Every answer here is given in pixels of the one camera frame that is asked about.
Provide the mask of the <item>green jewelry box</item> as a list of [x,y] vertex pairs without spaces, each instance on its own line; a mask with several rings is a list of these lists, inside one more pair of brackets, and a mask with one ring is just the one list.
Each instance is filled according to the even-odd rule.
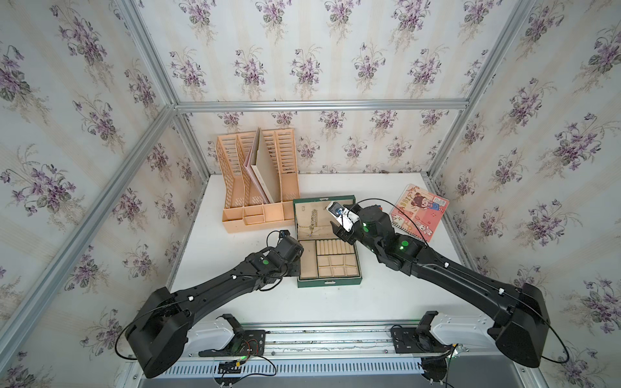
[[303,246],[301,274],[297,286],[302,288],[358,286],[362,270],[357,248],[338,239],[326,208],[331,202],[352,205],[355,196],[315,197],[294,200],[297,241]]

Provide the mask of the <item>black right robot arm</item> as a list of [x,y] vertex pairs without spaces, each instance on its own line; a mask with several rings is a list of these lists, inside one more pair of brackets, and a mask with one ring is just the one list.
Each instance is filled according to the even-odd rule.
[[378,205],[332,202],[326,210],[339,239],[360,243],[389,269],[433,283],[470,303],[493,321],[485,329],[485,340],[519,365],[540,366],[551,323],[539,288],[528,283],[512,286],[465,268],[426,242],[396,232]]

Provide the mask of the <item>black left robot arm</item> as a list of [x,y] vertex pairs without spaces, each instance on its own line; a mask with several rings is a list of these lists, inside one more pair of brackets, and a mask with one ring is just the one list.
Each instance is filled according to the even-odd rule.
[[304,248],[289,231],[278,244],[252,252],[231,270],[198,286],[171,292],[162,287],[146,300],[122,331],[146,378],[171,368],[190,342],[189,332],[205,316],[244,294],[294,276]]

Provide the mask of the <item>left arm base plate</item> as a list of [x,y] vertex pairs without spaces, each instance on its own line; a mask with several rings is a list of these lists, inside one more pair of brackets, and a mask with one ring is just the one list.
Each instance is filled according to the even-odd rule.
[[199,357],[250,357],[265,353],[267,331],[247,330],[231,314],[219,316],[197,334],[206,342],[199,346]]

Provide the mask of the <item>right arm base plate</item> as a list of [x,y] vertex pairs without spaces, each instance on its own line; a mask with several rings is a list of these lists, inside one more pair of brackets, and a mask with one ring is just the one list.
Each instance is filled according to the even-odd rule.
[[395,352],[397,354],[420,353],[426,357],[437,353],[440,357],[448,357],[453,346],[441,344],[431,333],[431,324],[437,316],[436,310],[429,310],[415,327],[393,325],[390,335]]

